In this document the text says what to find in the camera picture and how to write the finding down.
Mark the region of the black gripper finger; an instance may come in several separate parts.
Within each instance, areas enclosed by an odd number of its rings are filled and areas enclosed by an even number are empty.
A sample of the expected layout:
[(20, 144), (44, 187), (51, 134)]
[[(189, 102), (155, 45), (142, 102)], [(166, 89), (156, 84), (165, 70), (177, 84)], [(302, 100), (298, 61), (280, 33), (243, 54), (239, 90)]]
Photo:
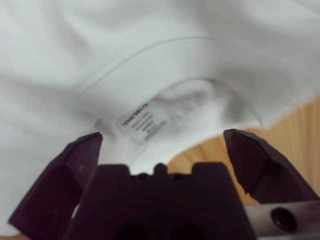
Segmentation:
[(69, 143), (39, 175), (9, 223), (21, 232), (63, 232), (98, 165), (99, 132)]
[(258, 135), (239, 129), (223, 132), (238, 183), (260, 204), (303, 202), (312, 188), (291, 162)]

